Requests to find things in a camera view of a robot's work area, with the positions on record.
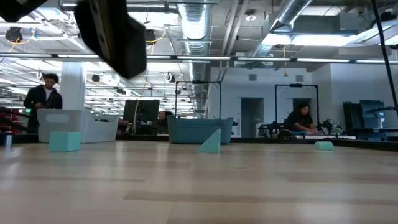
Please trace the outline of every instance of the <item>teal triangular block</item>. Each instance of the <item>teal triangular block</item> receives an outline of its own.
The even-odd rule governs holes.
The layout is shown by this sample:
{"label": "teal triangular block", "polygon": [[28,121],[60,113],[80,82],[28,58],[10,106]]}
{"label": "teal triangular block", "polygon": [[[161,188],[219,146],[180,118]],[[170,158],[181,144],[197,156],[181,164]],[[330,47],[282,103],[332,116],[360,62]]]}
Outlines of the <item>teal triangular block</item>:
{"label": "teal triangular block", "polygon": [[217,129],[197,150],[204,153],[220,153],[221,130]]}

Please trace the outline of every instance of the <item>white column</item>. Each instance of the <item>white column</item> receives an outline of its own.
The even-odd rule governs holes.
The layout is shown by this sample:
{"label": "white column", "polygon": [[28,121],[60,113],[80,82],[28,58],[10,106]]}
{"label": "white column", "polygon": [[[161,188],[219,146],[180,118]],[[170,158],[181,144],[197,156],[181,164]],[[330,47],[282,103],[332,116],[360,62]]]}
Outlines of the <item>white column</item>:
{"label": "white column", "polygon": [[62,63],[60,94],[62,95],[63,109],[84,109],[86,76],[81,62]]}

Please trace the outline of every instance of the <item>silver duct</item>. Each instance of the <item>silver duct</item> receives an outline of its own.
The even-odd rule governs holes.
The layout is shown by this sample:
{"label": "silver duct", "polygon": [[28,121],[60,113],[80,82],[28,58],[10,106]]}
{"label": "silver duct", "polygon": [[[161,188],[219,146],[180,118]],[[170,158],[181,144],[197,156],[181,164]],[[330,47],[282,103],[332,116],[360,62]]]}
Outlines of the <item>silver duct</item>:
{"label": "silver duct", "polygon": [[[182,32],[184,38],[191,40],[204,40],[209,32],[209,6],[203,4],[179,4],[178,11],[181,15]],[[185,50],[189,55],[208,55],[209,45],[204,42],[185,42]],[[209,72],[205,63],[190,63],[191,80],[208,80]],[[206,105],[206,93],[203,85],[193,85],[195,99],[193,103],[197,110],[203,110]]]}
{"label": "silver duct", "polygon": [[[278,16],[270,31],[292,24],[311,2],[312,0],[284,0],[280,5]],[[250,56],[266,57],[272,47],[272,45],[260,43]]]}

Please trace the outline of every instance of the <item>computer monitor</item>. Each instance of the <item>computer monitor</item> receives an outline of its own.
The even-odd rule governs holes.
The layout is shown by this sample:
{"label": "computer monitor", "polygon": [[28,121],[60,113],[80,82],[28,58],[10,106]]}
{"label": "computer monitor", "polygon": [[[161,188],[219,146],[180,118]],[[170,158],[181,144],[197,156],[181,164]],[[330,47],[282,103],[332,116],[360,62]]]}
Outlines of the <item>computer monitor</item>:
{"label": "computer monitor", "polygon": [[384,111],[372,111],[384,108],[384,102],[381,100],[361,100],[361,112],[363,118],[385,118]]}
{"label": "computer monitor", "polygon": [[124,105],[123,120],[134,121],[134,112],[137,108],[136,121],[157,121],[159,115],[159,100],[126,100]]}

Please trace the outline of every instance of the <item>wall vent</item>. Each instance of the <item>wall vent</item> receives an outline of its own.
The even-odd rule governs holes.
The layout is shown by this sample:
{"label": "wall vent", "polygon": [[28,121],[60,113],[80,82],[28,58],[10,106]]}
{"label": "wall vent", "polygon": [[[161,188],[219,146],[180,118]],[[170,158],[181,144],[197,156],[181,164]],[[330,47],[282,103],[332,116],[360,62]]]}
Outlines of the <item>wall vent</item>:
{"label": "wall vent", "polygon": [[249,81],[257,81],[257,75],[256,74],[249,74]]}
{"label": "wall vent", "polygon": [[304,75],[296,75],[296,82],[304,82]]}

